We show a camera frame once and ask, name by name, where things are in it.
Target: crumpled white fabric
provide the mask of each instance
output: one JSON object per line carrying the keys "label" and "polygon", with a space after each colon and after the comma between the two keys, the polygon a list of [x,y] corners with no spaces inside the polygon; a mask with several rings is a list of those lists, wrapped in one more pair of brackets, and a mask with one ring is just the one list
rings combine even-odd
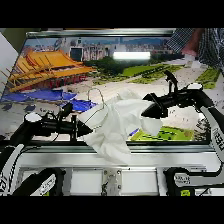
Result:
{"label": "crumpled white fabric", "polygon": [[152,102],[142,100],[131,90],[118,93],[117,97],[105,104],[104,108],[103,104],[99,104],[78,116],[80,121],[94,129],[92,133],[82,136],[83,140],[110,162],[129,164],[131,152],[126,144],[129,134],[140,128],[155,136],[162,127],[162,121],[142,117],[141,113]]}

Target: white circular cap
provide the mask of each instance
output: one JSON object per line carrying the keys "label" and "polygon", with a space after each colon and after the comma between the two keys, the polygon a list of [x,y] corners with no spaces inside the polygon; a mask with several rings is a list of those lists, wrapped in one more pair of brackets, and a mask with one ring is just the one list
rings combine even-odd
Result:
{"label": "white circular cap", "polygon": [[42,119],[42,117],[39,114],[32,112],[32,113],[27,114],[25,116],[25,119],[29,122],[34,123],[34,122],[40,121]]}
{"label": "white circular cap", "polygon": [[187,87],[188,89],[201,89],[203,88],[202,84],[200,83],[191,83]]}

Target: sky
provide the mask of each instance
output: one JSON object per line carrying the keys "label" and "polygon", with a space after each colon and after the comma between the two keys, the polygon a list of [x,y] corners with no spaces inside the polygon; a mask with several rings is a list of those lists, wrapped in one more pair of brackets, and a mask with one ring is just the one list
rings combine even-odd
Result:
{"label": "sky", "polygon": [[[78,37],[68,37],[68,40],[74,40],[77,39]],[[115,41],[118,37],[82,37],[82,41],[85,40],[113,40]],[[149,38],[149,37],[123,37],[123,41],[127,41],[127,40],[134,40],[134,39],[139,39],[139,38]],[[152,37],[154,38],[158,38],[158,39],[169,39],[169,37]],[[36,38],[36,39],[28,39],[25,43],[25,45],[30,45],[30,46],[36,46],[36,45],[44,45],[44,46],[51,46],[54,45],[55,41],[58,38]]]}

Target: checkered sleeve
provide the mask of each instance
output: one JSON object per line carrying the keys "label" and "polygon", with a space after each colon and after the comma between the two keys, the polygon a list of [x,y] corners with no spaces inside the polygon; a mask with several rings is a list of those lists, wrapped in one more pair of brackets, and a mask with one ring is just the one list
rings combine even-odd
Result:
{"label": "checkered sleeve", "polygon": [[179,53],[190,40],[195,28],[177,28],[167,45]]}

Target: plaid shirt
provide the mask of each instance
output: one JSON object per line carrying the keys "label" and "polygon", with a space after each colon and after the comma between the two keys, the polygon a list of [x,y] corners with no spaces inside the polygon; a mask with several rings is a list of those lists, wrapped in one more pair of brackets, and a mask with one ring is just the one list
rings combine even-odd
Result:
{"label": "plaid shirt", "polygon": [[[190,40],[195,28],[177,28],[167,45],[180,52]],[[224,28],[205,28],[199,41],[198,59],[224,72]]]}

